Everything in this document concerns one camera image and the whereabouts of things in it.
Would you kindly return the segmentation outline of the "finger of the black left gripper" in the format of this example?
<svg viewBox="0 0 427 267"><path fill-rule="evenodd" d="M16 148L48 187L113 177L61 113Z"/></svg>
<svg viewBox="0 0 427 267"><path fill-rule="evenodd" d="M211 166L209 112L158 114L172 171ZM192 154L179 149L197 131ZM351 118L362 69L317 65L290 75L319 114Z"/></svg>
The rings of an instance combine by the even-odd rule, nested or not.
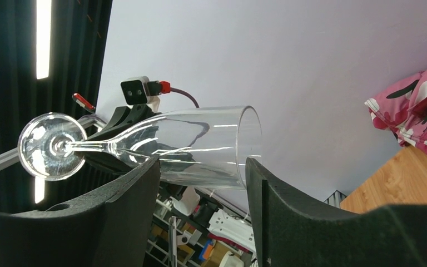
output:
<svg viewBox="0 0 427 267"><path fill-rule="evenodd" d="M89 141L111 141L109 152L83 152L97 170L125 174L152 157L158 157L163 174L186 173L194 165L195 143L210 125L198 119L199 109L155 113L147 105L116 108L109 123Z"/></svg>

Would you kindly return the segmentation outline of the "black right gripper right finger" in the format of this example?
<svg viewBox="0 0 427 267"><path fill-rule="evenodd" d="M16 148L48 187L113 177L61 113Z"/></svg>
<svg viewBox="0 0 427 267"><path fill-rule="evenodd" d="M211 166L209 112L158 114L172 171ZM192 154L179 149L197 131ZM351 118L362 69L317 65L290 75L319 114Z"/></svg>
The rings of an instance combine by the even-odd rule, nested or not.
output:
<svg viewBox="0 0 427 267"><path fill-rule="evenodd" d="M356 214L319 201L246 160L259 266L427 266L427 205Z"/></svg>

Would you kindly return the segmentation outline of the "wine glass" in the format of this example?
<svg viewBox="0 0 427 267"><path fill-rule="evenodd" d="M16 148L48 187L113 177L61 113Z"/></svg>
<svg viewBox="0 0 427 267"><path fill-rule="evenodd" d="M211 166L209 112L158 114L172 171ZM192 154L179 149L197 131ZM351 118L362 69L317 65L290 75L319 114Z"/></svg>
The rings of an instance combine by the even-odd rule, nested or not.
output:
<svg viewBox="0 0 427 267"><path fill-rule="evenodd" d="M244 190L246 160L261 158L261 141L260 119L251 106L161 113L93 136L69 115L50 112L25 126L17 151L27 172L47 181L69 178L95 155L130 169L157 158L164 182Z"/></svg>

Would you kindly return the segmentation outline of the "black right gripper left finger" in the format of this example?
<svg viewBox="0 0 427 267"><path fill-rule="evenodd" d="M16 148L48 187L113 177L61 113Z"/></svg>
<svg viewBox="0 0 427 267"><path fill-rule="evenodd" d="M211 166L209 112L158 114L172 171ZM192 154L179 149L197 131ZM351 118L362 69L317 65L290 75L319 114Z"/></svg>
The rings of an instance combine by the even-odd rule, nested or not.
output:
<svg viewBox="0 0 427 267"><path fill-rule="evenodd" d="M48 210L0 212L0 266L142 266L159 184L152 158Z"/></svg>

